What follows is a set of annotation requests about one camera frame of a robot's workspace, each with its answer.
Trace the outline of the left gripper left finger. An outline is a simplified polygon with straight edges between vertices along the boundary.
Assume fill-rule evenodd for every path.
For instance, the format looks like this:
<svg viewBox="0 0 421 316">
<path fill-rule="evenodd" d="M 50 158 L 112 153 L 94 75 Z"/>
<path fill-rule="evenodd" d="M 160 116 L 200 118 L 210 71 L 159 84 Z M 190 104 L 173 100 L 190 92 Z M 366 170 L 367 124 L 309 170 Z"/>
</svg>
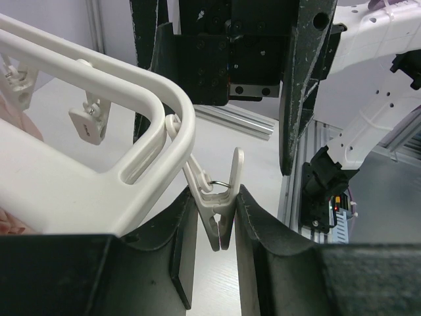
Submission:
<svg viewBox="0 0 421 316">
<path fill-rule="evenodd" d="M 2 315 L 185 315 L 198 213 L 189 189 L 123 237 L 1 237 Z"/>
</svg>

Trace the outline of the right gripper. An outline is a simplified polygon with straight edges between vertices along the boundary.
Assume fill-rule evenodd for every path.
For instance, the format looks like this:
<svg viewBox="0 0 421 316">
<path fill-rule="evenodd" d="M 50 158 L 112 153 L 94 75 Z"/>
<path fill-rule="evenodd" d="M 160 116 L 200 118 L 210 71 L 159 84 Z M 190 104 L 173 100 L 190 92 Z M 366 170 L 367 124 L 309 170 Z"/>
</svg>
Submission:
<svg viewBox="0 0 421 316">
<path fill-rule="evenodd" d="M 280 98 L 279 157 L 290 175 L 303 103 L 327 77 L 340 29 L 336 1 L 130 0 L 136 61 L 174 81 L 198 105 Z"/>
</svg>

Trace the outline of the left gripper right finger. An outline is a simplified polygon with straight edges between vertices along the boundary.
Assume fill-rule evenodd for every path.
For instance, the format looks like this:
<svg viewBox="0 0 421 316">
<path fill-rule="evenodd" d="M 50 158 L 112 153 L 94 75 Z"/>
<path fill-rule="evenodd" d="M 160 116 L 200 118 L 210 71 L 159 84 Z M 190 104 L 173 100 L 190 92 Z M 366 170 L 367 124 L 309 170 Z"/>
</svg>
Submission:
<svg viewBox="0 0 421 316">
<path fill-rule="evenodd" d="M 242 186 L 235 245 L 243 315 L 419 315 L 418 244 L 318 244 Z"/>
</svg>

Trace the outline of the white hanger end clip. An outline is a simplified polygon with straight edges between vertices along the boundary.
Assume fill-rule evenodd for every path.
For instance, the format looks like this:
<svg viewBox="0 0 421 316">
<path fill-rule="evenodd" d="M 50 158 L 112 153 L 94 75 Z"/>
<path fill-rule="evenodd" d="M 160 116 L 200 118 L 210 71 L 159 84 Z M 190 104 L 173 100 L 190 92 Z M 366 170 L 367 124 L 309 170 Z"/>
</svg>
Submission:
<svg viewBox="0 0 421 316">
<path fill-rule="evenodd" d="M 212 250 L 227 250 L 245 162 L 244 151 L 239 147 L 234 149 L 228 182 L 212 180 L 192 154 L 195 125 L 186 124 L 178 115 L 168 115 L 165 128 L 172 143 L 186 150 L 178 166 L 187 180 Z"/>
</svg>

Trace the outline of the white plastic sock hanger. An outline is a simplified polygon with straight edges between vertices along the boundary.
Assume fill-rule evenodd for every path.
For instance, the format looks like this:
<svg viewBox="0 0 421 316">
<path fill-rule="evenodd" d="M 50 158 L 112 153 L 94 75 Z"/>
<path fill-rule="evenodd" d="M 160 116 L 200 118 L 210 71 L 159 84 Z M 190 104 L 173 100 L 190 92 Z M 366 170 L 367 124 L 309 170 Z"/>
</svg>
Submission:
<svg viewBox="0 0 421 316">
<path fill-rule="evenodd" d="M 1 96 L 43 136 L 1 119 L 1 209 L 39 234 L 140 225 L 182 169 L 165 118 L 195 125 L 183 89 L 5 15 L 1 62 Z"/>
</svg>

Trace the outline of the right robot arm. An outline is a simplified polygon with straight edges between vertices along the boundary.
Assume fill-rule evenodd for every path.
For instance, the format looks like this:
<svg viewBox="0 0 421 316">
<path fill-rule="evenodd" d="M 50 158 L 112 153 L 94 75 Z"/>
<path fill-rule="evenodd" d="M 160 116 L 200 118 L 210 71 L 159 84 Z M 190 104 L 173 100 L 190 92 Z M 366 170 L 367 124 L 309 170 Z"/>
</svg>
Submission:
<svg viewBox="0 0 421 316">
<path fill-rule="evenodd" d="M 173 80 L 194 104 L 278 100 L 276 176 L 290 174 L 311 119 L 344 126 L 370 99 L 375 58 L 397 54 L 412 70 L 420 47 L 419 1 L 130 5 L 138 65 Z"/>
</svg>

